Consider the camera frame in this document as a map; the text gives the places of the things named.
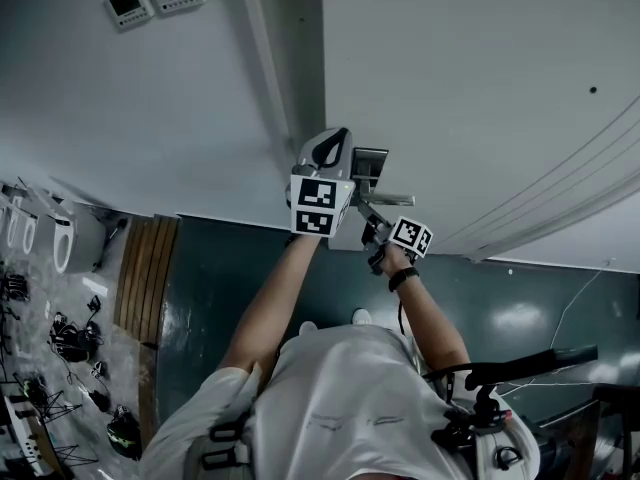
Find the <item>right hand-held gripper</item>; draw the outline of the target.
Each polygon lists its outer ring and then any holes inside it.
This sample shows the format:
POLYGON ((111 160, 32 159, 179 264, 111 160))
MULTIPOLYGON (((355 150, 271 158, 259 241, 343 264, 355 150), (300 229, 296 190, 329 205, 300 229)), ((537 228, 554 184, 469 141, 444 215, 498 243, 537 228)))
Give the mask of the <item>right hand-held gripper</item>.
POLYGON ((361 241, 366 249, 374 250, 374 254, 368 258, 373 274, 383 273, 381 263, 389 243, 402 249, 411 264, 418 258, 425 257, 433 237, 426 225, 403 216, 391 225, 382 220, 381 215, 368 202, 360 200, 356 207, 366 221, 361 241))

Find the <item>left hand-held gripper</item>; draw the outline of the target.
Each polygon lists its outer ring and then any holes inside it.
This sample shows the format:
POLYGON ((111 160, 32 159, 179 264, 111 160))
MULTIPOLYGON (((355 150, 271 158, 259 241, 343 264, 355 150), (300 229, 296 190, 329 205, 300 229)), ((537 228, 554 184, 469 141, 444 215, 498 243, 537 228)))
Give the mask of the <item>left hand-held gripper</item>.
POLYGON ((336 235, 354 194, 352 158, 352 134, 344 127, 327 129, 304 144, 288 184, 292 233, 336 235))

